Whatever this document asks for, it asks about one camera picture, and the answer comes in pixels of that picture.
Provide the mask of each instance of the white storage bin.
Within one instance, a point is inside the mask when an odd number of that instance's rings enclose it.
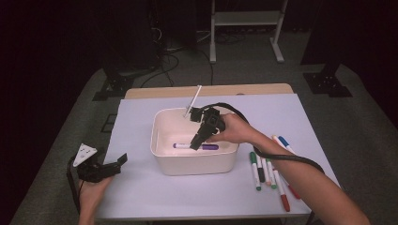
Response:
[[[229,113],[224,108],[216,108]],[[155,115],[151,151],[166,175],[226,173],[234,167],[237,143],[215,142],[218,150],[174,148],[174,143],[191,143],[200,123],[184,117],[186,109],[167,109]]]

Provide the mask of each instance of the wooden table edge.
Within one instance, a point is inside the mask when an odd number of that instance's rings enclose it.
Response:
[[[193,97],[197,86],[131,88],[125,99]],[[199,96],[294,94],[287,83],[235,84],[202,86]]]

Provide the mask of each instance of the black wall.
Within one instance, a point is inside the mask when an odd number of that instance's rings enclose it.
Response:
[[[355,71],[398,128],[398,5],[392,0],[323,0],[302,64],[330,58]]]
[[[2,3],[1,224],[12,219],[76,98],[100,68],[78,4]]]

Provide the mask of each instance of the green marker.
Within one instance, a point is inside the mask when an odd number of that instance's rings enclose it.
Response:
[[[257,159],[255,158],[254,152],[250,153],[250,161],[251,161],[252,167],[253,167],[255,189],[261,190],[260,178],[258,177],[258,171],[257,171]]]
[[[275,175],[273,174],[273,169],[272,169],[272,164],[271,161],[269,161],[268,158],[266,158],[267,161],[267,167],[268,167],[268,173],[269,173],[269,178],[271,179],[271,188],[276,189],[276,181],[275,181]]]

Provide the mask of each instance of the purple marker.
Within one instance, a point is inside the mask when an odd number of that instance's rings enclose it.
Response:
[[[190,148],[190,146],[191,145],[189,143],[174,143],[173,144],[174,148],[185,148],[185,149],[188,149],[188,148]],[[203,150],[218,150],[219,146],[217,144],[204,143],[204,144],[201,144],[199,148],[203,149]]]

